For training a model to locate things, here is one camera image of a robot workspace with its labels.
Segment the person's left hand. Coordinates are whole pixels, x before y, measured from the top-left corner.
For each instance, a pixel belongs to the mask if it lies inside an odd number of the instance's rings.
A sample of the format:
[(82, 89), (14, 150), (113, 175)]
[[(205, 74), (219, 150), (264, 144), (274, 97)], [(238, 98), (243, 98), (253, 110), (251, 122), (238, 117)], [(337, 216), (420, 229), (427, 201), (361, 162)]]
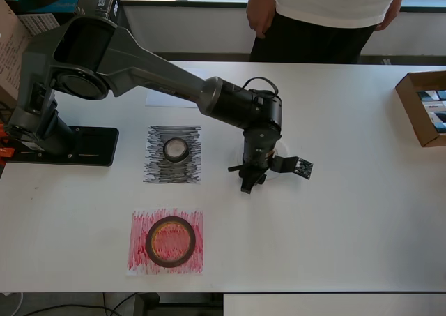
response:
[(392, 21), (398, 16), (400, 8), (401, 8), (401, 2), (393, 1), (390, 4), (390, 7), (387, 9), (384, 20), (376, 26), (375, 30), (382, 31), (386, 29), (392, 23)]

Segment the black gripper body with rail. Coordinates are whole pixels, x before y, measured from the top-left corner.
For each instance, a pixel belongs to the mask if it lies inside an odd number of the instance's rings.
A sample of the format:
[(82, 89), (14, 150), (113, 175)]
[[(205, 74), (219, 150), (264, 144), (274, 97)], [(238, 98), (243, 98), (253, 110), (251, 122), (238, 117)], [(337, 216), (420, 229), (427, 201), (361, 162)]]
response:
[(269, 157), (266, 160), (258, 160), (258, 161), (248, 161), (246, 159), (242, 159), (243, 167), (239, 171), (239, 177), (242, 180), (241, 183), (241, 191), (244, 193), (251, 193), (254, 185), (252, 184), (252, 174), (254, 172), (260, 173), (268, 173), (268, 170), (272, 167), (272, 162), (274, 158)]

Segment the person's right hand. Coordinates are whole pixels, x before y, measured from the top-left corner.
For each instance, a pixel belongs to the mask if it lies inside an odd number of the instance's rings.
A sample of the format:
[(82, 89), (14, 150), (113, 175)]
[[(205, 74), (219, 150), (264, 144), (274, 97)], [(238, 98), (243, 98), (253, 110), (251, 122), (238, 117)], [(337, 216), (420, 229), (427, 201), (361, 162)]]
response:
[(246, 13), (250, 29), (264, 39), (275, 16), (275, 0), (249, 0)]

